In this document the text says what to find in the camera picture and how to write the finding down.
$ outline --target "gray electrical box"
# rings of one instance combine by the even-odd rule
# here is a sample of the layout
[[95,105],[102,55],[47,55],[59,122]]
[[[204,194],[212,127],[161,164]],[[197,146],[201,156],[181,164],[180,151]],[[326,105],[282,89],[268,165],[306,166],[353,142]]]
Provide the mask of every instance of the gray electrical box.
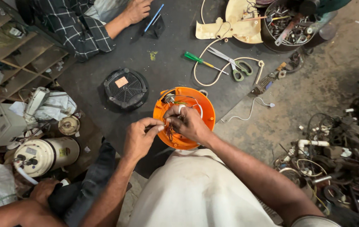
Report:
[[0,146],[13,143],[27,128],[22,116],[9,110],[11,104],[0,103]]

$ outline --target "dark table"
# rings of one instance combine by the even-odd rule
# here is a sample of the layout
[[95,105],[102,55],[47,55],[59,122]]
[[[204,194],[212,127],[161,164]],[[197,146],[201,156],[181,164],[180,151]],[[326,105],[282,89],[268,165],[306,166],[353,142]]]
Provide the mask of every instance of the dark table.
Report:
[[[161,16],[166,25],[162,36],[157,39],[140,37],[140,30],[146,21],[122,31],[116,37],[116,49],[110,53],[98,54],[84,63],[76,63],[69,67],[59,78],[59,84],[75,100],[92,121],[100,128],[118,153],[122,153],[125,141],[126,127],[141,118],[152,117],[154,105],[160,92],[176,86],[205,89],[208,98],[214,106],[216,120],[220,120],[253,88],[259,67],[256,61],[246,60],[253,66],[253,75],[241,82],[235,82],[231,76],[222,74],[220,80],[210,87],[203,87],[193,78],[195,62],[186,59],[185,51],[199,55],[213,40],[199,40],[195,37],[196,21],[202,22],[200,8],[202,1],[181,0],[152,2],[151,15],[161,4]],[[217,17],[225,18],[227,2],[222,0],[207,0],[204,5],[204,19],[206,23],[213,23]],[[277,68],[287,59],[289,54],[277,54],[267,49],[263,44],[245,44],[235,38],[228,43],[219,41],[212,47],[229,57],[252,57],[263,60],[261,79]],[[157,51],[152,61],[150,53]],[[209,52],[203,59],[218,68],[227,62]],[[130,113],[116,113],[106,104],[106,96],[102,83],[106,77],[119,68],[131,68],[143,74],[149,83],[149,97],[147,102],[136,111]],[[225,70],[230,73],[231,66]],[[198,65],[197,78],[205,84],[214,81],[218,71],[204,65]],[[137,165],[136,171],[148,178],[158,167],[162,166],[170,152],[161,152],[167,146],[155,139],[148,155]]]

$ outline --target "paint stain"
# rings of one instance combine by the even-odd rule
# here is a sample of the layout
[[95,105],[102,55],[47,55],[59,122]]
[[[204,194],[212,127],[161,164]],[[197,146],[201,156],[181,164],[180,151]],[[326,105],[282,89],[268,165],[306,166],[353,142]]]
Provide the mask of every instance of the paint stain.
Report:
[[150,51],[150,50],[148,50],[147,52],[150,53],[150,60],[155,61],[156,60],[156,54],[158,53],[158,51]]

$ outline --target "green-handled screwdriver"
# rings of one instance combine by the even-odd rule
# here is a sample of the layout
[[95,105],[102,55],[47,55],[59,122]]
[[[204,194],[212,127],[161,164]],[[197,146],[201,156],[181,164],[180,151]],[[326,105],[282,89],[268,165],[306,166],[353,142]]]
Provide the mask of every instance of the green-handled screwdriver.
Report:
[[207,65],[207,66],[209,66],[209,67],[211,67],[211,68],[214,68],[214,69],[216,69],[216,70],[221,71],[221,69],[218,69],[218,68],[214,67],[212,64],[209,64],[209,63],[205,62],[203,59],[198,58],[197,56],[195,56],[195,55],[193,55],[193,54],[191,54],[191,53],[189,53],[189,52],[187,52],[187,51],[185,52],[185,57],[190,58],[190,59],[192,59],[192,60],[194,60],[194,61],[197,61],[197,62],[199,62],[199,63],[205,64],[205,65]]

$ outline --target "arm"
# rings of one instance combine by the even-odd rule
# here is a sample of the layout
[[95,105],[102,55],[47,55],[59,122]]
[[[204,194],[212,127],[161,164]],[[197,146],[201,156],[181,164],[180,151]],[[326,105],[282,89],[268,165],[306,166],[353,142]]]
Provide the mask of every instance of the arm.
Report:
[[131,0],[125,10],[115,19],[105,25],[111,39],[131,24],[136,24],[149,15],[150,4],[153,0]]
[[68,0],[39,0],[38,3],[45,15],[45,22],[79,61],[85,61],[100,51],[108,52],[114,49],[115,43],[102,23],[86,15],[83,15],[84,21],[81,21],[70,8]]
[[58,181],[41,181],[29,199],[0,207],[0,227],[21,225],[24,227],[66,227],[64,222],[49,210],[47,198]]
[[[172,116],[178,114],[184,117],[184,121]],[[302,215],[323,216],[315,204],[288,178],[211,132],[196,110],[181,108],[181,113],[178,113],[176,105],[166,112],[164,118],[167,122],[172,122],[182,135],[211,149],[287,225],[291,225],[293,220]]]
[[[146,133],[145,128],[149,125],[154,125],[154,127]],[[164,129],[163,125],[162,121],[147,117],[128,127],[124,155],[104,192],[86,213],[80,226],[116,226],[132,172],[137,162],[146,156],[154,137]]]

